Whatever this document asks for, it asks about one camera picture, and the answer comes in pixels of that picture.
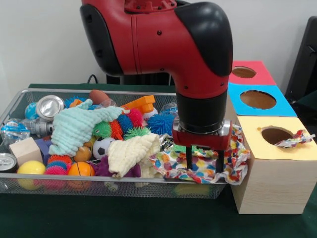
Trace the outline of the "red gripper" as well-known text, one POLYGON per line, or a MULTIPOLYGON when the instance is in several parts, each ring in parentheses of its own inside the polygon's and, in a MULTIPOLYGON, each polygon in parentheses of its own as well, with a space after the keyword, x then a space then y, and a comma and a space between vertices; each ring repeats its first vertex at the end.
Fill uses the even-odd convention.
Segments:
POLYGON ((209 147, 216 150, 218 158, 216 160, 216 173, 223 172, 224 166, 224 150, 226 150, 230 143, 232 134, 232 122, 225 121, 223 127, 213 133, 197 134, 185 131, 180 122, 174 121, 172 128, 172 136, 174 142, 178 145, 186 146, 186 163, 187 169, 193 168, 192 163, 192 146, 209 147))

